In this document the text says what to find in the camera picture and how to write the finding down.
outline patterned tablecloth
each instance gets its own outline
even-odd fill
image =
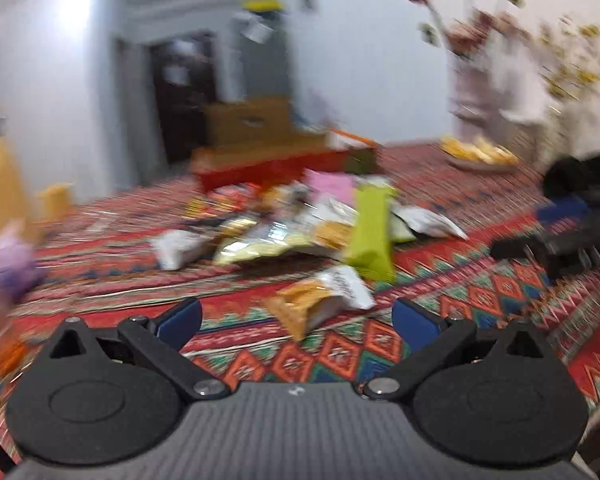
[[[380,160],[401,200],[449,216],[470,239],[397,248],[398,283],[370,283],[375,309],[337,316],[300,344],[262,300],[329,262],[304,256],[250,270],[208,263],[180,272],[158,269],[148,238],[179,224],[186,203],[198,196],[189,177],[91,203],[56,226],[39,252],[48,278],[16,309],[14,322],[39,340],[69,314],[90,326],[111,326],[198,296],[202,332],[183,352],[229,384],[364,381],[409,352],[390,318],[394,300],[406,296],[442,315],[461,312],[481,327],[531,316],[549,333],[593,410],[600,402],[600,275],[548,286],[542,269],[529,262],[488,257],[494,236],[537,228],[534,211],[544,202],[539,176],[526,167],[508,175],[464,173],[431,145],[384,148]],[[214,202],[207,213],[226,206]],[[2,415],[11,387],[0,386],[0,441],[15,454]]]

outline doorway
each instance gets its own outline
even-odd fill
[[[169,164],[209,145],[205,105],[218,100],[215,35],[200,31],[150,47],[155,100]]]

